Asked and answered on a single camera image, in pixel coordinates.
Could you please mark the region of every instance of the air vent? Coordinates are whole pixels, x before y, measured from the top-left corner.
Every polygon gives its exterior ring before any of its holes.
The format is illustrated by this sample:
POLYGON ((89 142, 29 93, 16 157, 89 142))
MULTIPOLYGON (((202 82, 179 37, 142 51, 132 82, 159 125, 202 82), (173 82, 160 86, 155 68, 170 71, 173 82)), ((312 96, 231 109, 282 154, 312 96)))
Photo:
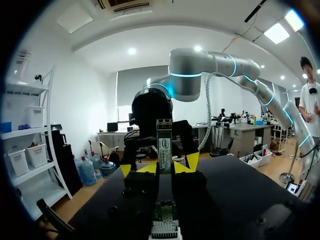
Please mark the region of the air vent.
POLYGON ((165 4, 168 0, 97 0, 97 2, 101 9, 112 10, 114 13, 117 13, 136 8, 153 7, 157 4, 165 4))

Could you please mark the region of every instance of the white cable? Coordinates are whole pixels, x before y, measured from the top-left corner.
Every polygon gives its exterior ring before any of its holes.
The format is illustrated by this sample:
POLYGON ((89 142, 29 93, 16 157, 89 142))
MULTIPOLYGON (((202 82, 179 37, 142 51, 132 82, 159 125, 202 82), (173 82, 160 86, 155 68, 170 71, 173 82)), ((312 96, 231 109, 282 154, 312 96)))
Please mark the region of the white cable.
MULTIPOLYGON (((216 69, 216 71, 209 74, 208 78, 206 79, 206 83, 205 83, 205 94, 206 94, 207 116, 208 116, 207 120, 208 120, 208 123, 207 123, 207 130, 206 130, 205 136, 204 136, 201 144, 198 147, 199 151, 203 148, 203 146, 205 145, 206 141, 208 140, 209 135, 210 135, 210 131, 211 131, 211 126, 212 126, 212 123, 211 123, 212 121, 211 121, 210 89, 209 89, 210 80, 211 80, 212 76, 218 75, 219 77, 224 77, 224 78, 226 78, 226 79, 228 79, 228 80, 233 82, 233 80, 229 76, 225 75, 224 73, 218 72, 218 63, 217 62, 216 62, 216 68, 215 69, 216 69)), ((156 149, 155 146, 151 146, 151 147, 156 153, 158 153, 158 150, 156 149)), ((173 158, 173 160, 176 161, 176 162, 183 162, 183 161, 185 161, 185 157, 173 158)))

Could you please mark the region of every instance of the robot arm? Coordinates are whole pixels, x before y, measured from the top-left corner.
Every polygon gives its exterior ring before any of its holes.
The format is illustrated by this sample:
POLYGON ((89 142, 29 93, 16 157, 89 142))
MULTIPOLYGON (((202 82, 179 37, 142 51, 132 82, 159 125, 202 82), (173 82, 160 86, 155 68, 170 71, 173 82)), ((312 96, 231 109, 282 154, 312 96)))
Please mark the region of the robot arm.
POLYGON ((317 164, 320 153, 314 149, 315 141, 305 121, 291 101, 282 108, 279 101, 275 99, 273 91, 257 80, 261 69, 256 62, 230 54, 178 48, 170 53, 169 70, 169 75, 149 78, 143 90, 156 88, 163 91, 168 98, 192 102, 199 98, 202 73, 216 72, 216 76, 226 77, 253 93, 276 116, 283 129, 294 125, 297 143, 301 154, 305 156, 301 178, 305 179, 308 176, 308 181, 314 184, 317 182, 320 172, 317 164))

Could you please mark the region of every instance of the shelf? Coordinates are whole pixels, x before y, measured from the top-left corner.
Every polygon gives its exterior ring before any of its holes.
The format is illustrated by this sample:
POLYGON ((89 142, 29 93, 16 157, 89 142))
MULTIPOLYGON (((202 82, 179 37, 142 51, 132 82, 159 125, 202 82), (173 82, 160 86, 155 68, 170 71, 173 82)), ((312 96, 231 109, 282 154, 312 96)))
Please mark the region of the shelf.
POLYGON ((46 185, 45 188, 38 189, 28 195, 23 195, 23 203, 31 217, 34 220, 37 220, 42 212, 37 206, 37 201, 40 199, 44 199, 45 203, 52 207, 56 202, 58 202, 64 195, 66 195, 67 191, 63 188, 59 187, 54 182, 46 185))
POLYGON ((1 135, 1 138, 2 138, 2 140, 6 140, 6 139, 12 139, 12 138, 16 138, 16 137, 25 136, 25 135, 43 133, 46 131, 48 131, 47 127, 36 127, 36 128, 29 128, 29 129, 24 129, 24 130, 16 130, 16 131, 3 133, 1 135))
POLYGON ((5 92, 8 94, 39 96, 49 89, 46 85, 29 83, 14 79, 9 79, 5 83, 5 92))
POLYGON ((33 166, 29 167, 29 171, 26 174, 23 174, 18 177, 12 178, 12 184, 13 186, 17 186, 19 184, 22 184, 23 182, 33 178, 34 176, 52 168, 55 166, 55 162, 48 162, 40 167, 34 168, 33 166))

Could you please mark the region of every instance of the desk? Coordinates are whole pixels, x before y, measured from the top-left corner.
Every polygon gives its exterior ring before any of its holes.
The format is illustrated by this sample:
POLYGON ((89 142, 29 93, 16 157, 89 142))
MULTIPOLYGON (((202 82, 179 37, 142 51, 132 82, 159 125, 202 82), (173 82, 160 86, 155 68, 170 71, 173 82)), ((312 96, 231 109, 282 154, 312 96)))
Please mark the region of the desk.
MULTIPOLYGON (((103 142, 106 146, 110 148, 119 146, 118 151, 124 151, 124 138, 127 133, 127 129, 119 129, 118 131, 98 132, 98 141, 103 142)), ((139 136, 139 133, 136 132, 132 136, 139 136)))
POLYGON ((247 123, 238 123, 230 127, 230 137, 233 138, 233 144, 230 152, 241 158, 247 154, 261 150, 261 146, 271 143, 272 125, 251 125, 247 123), (255 146, 256 136, 262 137, 262 144, 255 146))
MULTIPOLYGON (((208 128, 207 124, 193 124, 194 141, 197 146, 202 142, 206 135, 208 128)), ((112 148, 119 146, 118 151, 125 150, 124 137, 128 133, 127 129, 119 129, 118 131, 107 131, 107 132, 97 132, 98 141, 103 142, 106 146, 112 148)), ((139 136, 139 133, 134 133, 132 136, 139 136)), ((180 145, 180 140, 173 139, 173 142, 180 145)), ((210 152, 212 147, 212 137, 209 136, 207 142, 205 143, 205 149, 210 152)))
MULTIPOLYGON (((140 169, 145 165, 137 163, 137 168, 140 169)), ((239 232, 238 226, 249 220, 255 221, 261 213, 274 204, 284 204, 289 201, 295 204, 297 209, 303 206, 299 198, 235 156, 202 159, 198 162, 197 170, 202 171, 207 178, 206 188, 221 211, 226 235, 239 232)), ((170 174, 161 176, 163 178, 160 186, 170 184, 170 174)), ((69 224, 75 229, 85 229, 94 222, 106 223, 109 220, 109 209, 115 204, 124 187, 124 176, 118 168, 71 218, 69 224)), ((159 192, 160 199, 173 199, 170 191, 159 189, 159 192)), ((97 232, 97 236, 108 233, 103 227, 98 230, 103 233, 97 232)))

